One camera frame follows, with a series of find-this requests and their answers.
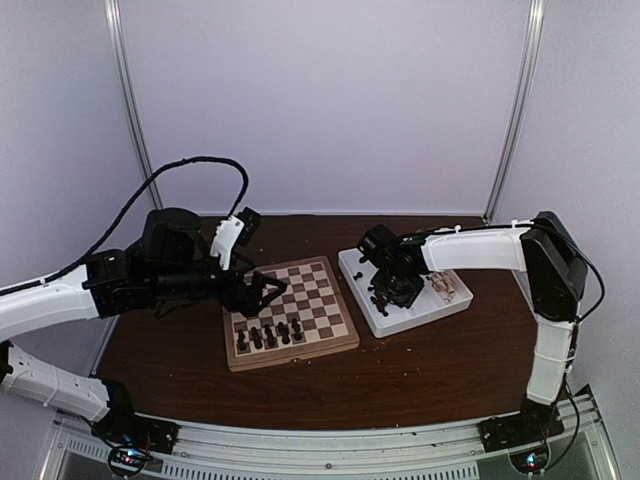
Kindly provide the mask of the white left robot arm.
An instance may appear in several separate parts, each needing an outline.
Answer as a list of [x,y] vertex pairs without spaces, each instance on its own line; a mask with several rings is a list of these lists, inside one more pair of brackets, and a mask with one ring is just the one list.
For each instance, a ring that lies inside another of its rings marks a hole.
[[126,387],[88,374],[86,356],[98,350],[93,323],[208,299],[257,315],[286,289],[237,251],[259,224],[259,214],[245,208],[207,240],[195,213],[153,210],[130,246],[91,253],[65,271],[2,290],[2,391],[83,417],[123,444],[137,442],[144,424]]

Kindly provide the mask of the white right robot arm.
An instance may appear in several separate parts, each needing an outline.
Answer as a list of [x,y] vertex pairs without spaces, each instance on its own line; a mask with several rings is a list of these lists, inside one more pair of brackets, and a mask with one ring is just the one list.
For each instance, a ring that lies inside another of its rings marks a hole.
[[412,306],[429,274],[501,271],[509,276],[535,330],[523,405],[513,419],[519,440],[535,440],[551,424],[554,405],[573,363],[589,265],[561,218],[541,211],[503,225],[441,227],[397,234],[384,224],[356,244],[359,260],[374,268],[375,294]]

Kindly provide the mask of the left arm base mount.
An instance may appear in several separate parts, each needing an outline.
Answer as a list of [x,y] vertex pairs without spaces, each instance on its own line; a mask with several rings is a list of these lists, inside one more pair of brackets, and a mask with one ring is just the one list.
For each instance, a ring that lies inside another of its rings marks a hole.
[[97,436],[152,452],[173,452],[179,433],[177,423],[137,414],[123,384],[112,380],[102,380],[102,384],[107,391],[107,412],[99,421],[92,422]]

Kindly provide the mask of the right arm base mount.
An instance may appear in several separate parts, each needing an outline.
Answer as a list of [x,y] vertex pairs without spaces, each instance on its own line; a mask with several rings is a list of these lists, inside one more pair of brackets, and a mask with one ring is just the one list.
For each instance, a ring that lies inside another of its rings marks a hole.
[[478,424],[486,453],[542,442],[565,432],[556,403],[544,405],[526,397],[516,413],[491,417]]

